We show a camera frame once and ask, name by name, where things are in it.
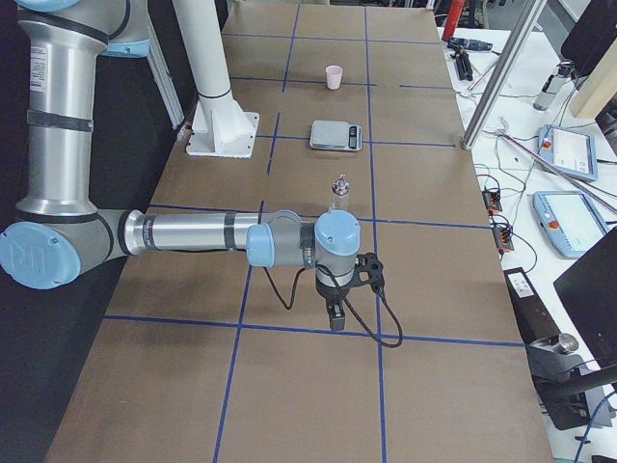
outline white desk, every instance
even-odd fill
[[[471,30],[458,29],[455,37],[463,37],[469,39],[478,39],[491,42],[493,50],[500,52],[508,38],[507,31],[490,31],[490,30]],[[452,50],[444,47],[444,54],[450,73],[453,88],[456,92],[465,90],[471,82],[459,81],[456,75],[456,68],[453,60],[449,57]],[[474,69],[474,81],[484,72],[496,59],[497,55],[487,52],[470,52],[469,59]],[[554,53],[546,36],[542,33],[532,33],[529,37],[523,53],[519,57],[506,85],[501,91],[502,95],[537,95],[544,81],[552,72],[559,59]],[[490,74],[487,75],[473,89],[473,93],[481,94],[484,91],[486,82]],[[573,85],[566,84],[555,101],[552,103],[548,111],[536,111],[532,107],[534,97],[506,97],[501,96],[491,113],[491,116],[485,126],[487,131],[502,127],[501,118],[507,121],[508,133],[519,138],[530,138],[536,135],[540,127],[547,123],[559,123],[557,115],[563,107],[565,100],[571,93]],[[469,119],[473,114],[475,106],[481,95],[474,98],[462,97],[457,95],[457,102],[461,117],[465,126],[469,123]],[[600,129],[593,120],[581,120],[572,116],[570,111],[566,109],[563,117],[564,127],[572,127],[585,125],[578,130],[593,134],[596,138],[596,152],[599,159],[617,160],[614,152],[608,142],[602,135]],[[523,142],[531,149],[537,147],[537,138]],[[498,142],[498,158],[495,151],[496,138],[490,134],[481,136],[472,149],[473,161],[476,163],[476,171],[478,174],[490,174],[495,177],[503,188],[514,188],[520,190],[522,183],[514,178],[506,175],[499,170],[498,166],[507,173],[525,179],[532,165],[532,160],[524,152],[512,147],[507,141],[500,140]],[[594,185],[608,190],[612,193],[617,193],[617,166],[600,165],[600,178],[594,182]],[[487,186],[494,186],[493,181],[486,177],[479,177],[481,186],[487,181]],[[550,311],[550,314],[555,320],[555,323],[564,333],[570,333],[580,340],[580,335],[574,327],[572,321],[566,314],[552,283],[574,262],[571,259],[561,258],[557,252],[550,246],[546,236],[540,229],[535,212],[531,205],[531,195],[535,191],[541,190],[574,190],[575,188],[567,181],[555,175],[542,171],[539,168],[534,169],[527,181],[527,186],[523,194],[521,203],[516,213],[516,204],[519,194],[512,191],[504,191],[502,193],[503,215],[510,221],[513,221],[515,216],[515,232],[521,235],[524,239],[534,247],[538,254],[538,262],[535,268],[528,273],[528,277],[536,287],[540,297]],[[608,200],[612,204],[617,204],[617,200],[611,199],[607,195],[599,193],[601,197]],[[615,220],[615,217],[606,209],[599,206],[600,213],[605,220]],[[532,251],[516,237],[514,238],[515,252],[508,253],[503,257],[501,266],[503,269],[522,267],[528,269],[531,267],[534,257]],[[577,352],[583,360],[592,359],[593,356],[584,344],[581,344]],[[596,368],[594,363],[589,364],[590,368]],[[605,388],[608,393],[612,391],[610,388]],[[612,406],[617,406],[615,397],[611,400]],[[575,436],[580,436],[584,432],[584,428],[570,429],[567,431],[558,431],[552,425],[548,417],[545,417],[545,424],[549,434],[550,446],[553,455],[556,458],[574,459],[577,451],[578,441]],[[617,457],[617,422],[613,421],[611,428],[595,428],[590,433],[591,444],[584,447],[581,455],[581,461],[590,461],[592,454],[603,454],[613,458]]]

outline brown tabletop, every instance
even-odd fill
[[[314,217],[346,173],[405,341],[330,332],[309,272],[288,312],[240,253],[131,258],[47,461],[551,461],[432,12],[239,2],[223,39],[253,156],[185,139],[150,212]],[[359,123],[362,150],[312,150],[316,119]],[[285,295],[295,271],[273,269]],[[350,298],[393,338],[370,289]]]

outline metal rod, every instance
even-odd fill
[[[579,189],[580,191],[582,191],[583,193],[585,193],[586,195],[588,195],[589,197],[593,198],[595,201],[597,201],[600,205],[604,206],[606,209],[608,209],[610,212],[612,212],[613,214],[617,214],[617,208],[613,207],[611,204],[607,203],[605,200],[603,200],[602,198],[600,198],[598,195],[596,195],[593,191],[591,191],[589,188],[587,188],[586,186],[582,185],[579,181],[575,180],[574,178],[570,177],[568,174],[565,174],[563,172],[561,172],[559,169],[557,169],[556,167],[554,167],[552,164],[549,163],[549,161],[547,161],[546,159],[544,159],[542,156],[540,156],[539,154],[537,154],[536,152],[533,152],[532,150],[530,150],[528,147],[526,147],[525,145],[522,145],[521,143],[519,143],[516,139],[512,138],[510,135],[507,135],[503,132],[499,132],[497,134],[498,137],[501,138],[505,138],[508,142],[512,143],[513,145],[517,146],[518,148],[520,148],[521,150],[523,150],[524,152],[526,152],[527,154],[530,154],[531,157],[533,157],[533,159],[536,162],[539,162],[542,167],[544,167],[545,169],[547,169],[548,171],[552,172],[553,174],[555,174],[556,176],[560,176],[562,177],[564,180],[567,180],[569,183],[571,183],[575,188]]]
[[[471,117],[468,129],[463,137],[463,149],[470,150],[480,136],[482,127],[484,127],[493,106],[495,106],[501,88],[505,84],[510,70],[515,65],[529,33],[533,30],[546,3],[547,0],[527,0],[527,3],[525,3],[521,17],[519,17],[517,25],[503,47],[496,69],[491,75],[478,107]]]
[[[177,97],[174,81],[172,80],[170,70],[167,67],[165,55],[163,55],[163,50],[161,50],[161,45],[158,41],[158,37],[156,36],[156,31],[154,30],[152,20],[150,19],[149,14],[146,14],[146,17],[148,37],[150,39],[148,62],[150,64],[150,69],[152,70],[152,75],[154,76],[154,82],[163,97],[163,103],[165,104],[167,114],[172,122],[172,129],[176,130],[180,127],[182,121],[184,120],[182,105]]]
[[[569,379],[564,383],[554,384],[542,391],[541,397],[545,402],[584,393],[594,388],[612,384],[617,381],[617,365],[602,368],[582,376]]]

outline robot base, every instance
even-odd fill
[[[208,127],[201,101],[198,102],[193,120],[193,134],[186,147],[186,152],[194,156],[218,156],[250,158],[255,145],[255,135],[259,124],[259,114],[244,112],[233,101],[233,118],[229,120],[217,110],[211,111],[212,130]]]

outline grid line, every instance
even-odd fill
[[[278,136],[277,140],[287,137]],[[258,210],[243,210],[243,209],[221,209],[218,207],[199,207],[194,205],[171,205],[171,204],[151,204],[150,207],[158,207],[161,209],[174,209],[174,210],[196,210],[201,212],[237,212],[241,214],[258,214]],[[298,214],[302,218],[316,219],[316,215],[303,215]],[[357,217],[360,222],[376,222],[378,224],[396,224],[396,225],[419,225],[422,227],[445,227],[454,229],[477,229],[477,230],[492,230],[489,225],[473,225],[473,224],[449,224],[446,222],[424,222],[421,220],[398,220],[398,219],[380,219],[380,218],[366,218]]]
[[[412,147],[445,147],[445,148],[456,148],[456,145],[453,143],[428,143],[428,142],[393,142],[393,141],[385,141],[385,142],[372,142],[373,145],[399,145],[399,146],[412,146]]]
[[[293,21],[293,31],[291,32],[291,43],[289,44],[289,53],[287,54],[287,66],[285,66],[285,76],[282,81],[281,93],[285,93],[285,86],[287,85],[287,75],[289,74],[289,63],[291,62],[291,50],[293,49],[293,41],[296,38],[296,28],[298,27],[298,16],[300,16],[300,4],[296,8],[296,18]]]
[[[113,315],[106,314],[104,318],[107,320],[119,320],[119,321],[134,321],[138,323],[161,323],[169,325],[196,325],[196,326],[209,326],[213,328],[232,328],[237,329],[239,323],[220,322],[220,321],[207,321],[207,320],[192,320],[184,318],[164,318],[154,316],[137,316],[137,315]],[[299,333],[308,335],[323,335],[323,336],[336,336],[343,338],[369,338],[369,335],[364,332],[356,331],[331,331],[320,330],[316,328],[300,328],[294,326],[274,326],[274,325],[256,325],[252,323],[242,323],[243,330],[255,330],[255,331],[275,331],[285,333]],[[381,339],[393,340],[397,339],[398,335],[394,334],[382,334]],[[511,342],[507,340],[465,340],[461,338],[439,338],[430,336],[413,336],[406,335],[403,340],[416,341],[416,342],[435,342],[445,344],[467,344],[467,345],[480,345],[480,346],[493,346],[493,347],[524,347],[522,342]]]
[[[422,90],[451,90],[454,91],[452,87],[440,87],[435,85],[407,85],[401,84],[399,85],[401,89],[422,89]]]
[[[323,80],[302,80],[302,79],[276,79],[272,77],[230,77],[230,80],[254,80],[254,81],[266,81],[266,82],[289,82],[291,84],[319,84],[324,85]],[[363,82],[341,82],[340,85],[366,85]]]
[[[224,32],[221,34],[223,37],[249,37],[249,38],[264,38],[264,39],[294,39],[302,41],[360,41],[369,43],[408,43],[412,45],[439,45],[442,46],[440,41],[388,41],[388,40],[368,40],[364,39],[342,39],[338,37],[305,37],[305,36],[277,36],[271,34],[241,34],[237,32]]]
[[[266,168],[266,176],[270,176],[272,171],[272,159],[274,157],[274,146],[277,143],[277,134],[279,133],[279,121],[281,113],[277,113],[277,121],[274,124],[274,134],[272,135],[272,144],[270,145],[270,158],[268,159],[268,167]]]
[[[263,210],[263,201],[259,205],[259,212]],[[242,321],[244,320],[244,312],[247,308],[247,299],[249,297],[249,288],[251,287],[251,276],[253,274],[253,268],[249,265],[247,270],[247,281],[244,284],[244,294],[242,295],[242,305],[240,306],[240,315],[238,316],[238,325],[235,332],[235,339],[233,341],[233,350],[231,352],[231,361],[229,362],[228,382],[225,386],[225,397],[223,399],[223,407],[221,408],[221,418],[219,420],[219,430],[216,436],[216,445],[214,447],[214,455],[212,456],[212,463],[218,463],[219,454],[221,451],[221,443],[223,442],[223,432],[225,429],[225,420],[227,418],[229,395],[231,393],[231,383],[233,381],[233,373],[235,371],[235,361],[238,354],[238,346],[240,345],[240,335],[242,334]]]
[[[370,94],[370,52],[368,46],[368,16],[366,8],[364,8],[364,50],[366,53],[366,98],[368,110],[368,150],[369,150],[369,166],[370,166],[370,193],[371,193],[371,213],[373,227],[373,250],[379,256],[379,246],[377,240],[377,201],[376,201],[376,185],[375,185],[375,169],[373,156],[373,120],[371,108]],[[379,339],[382,335],[381,323],[381,307],[379,298],[375,294],[375,314],[377,319],[377,336]],[[388,463],[388,440],[386,427],[386,391],[384,385],[384,348],[380,342],[377,343],[377,375],[379,381],[379,425],[381,434],[381,450],[382,463]]]

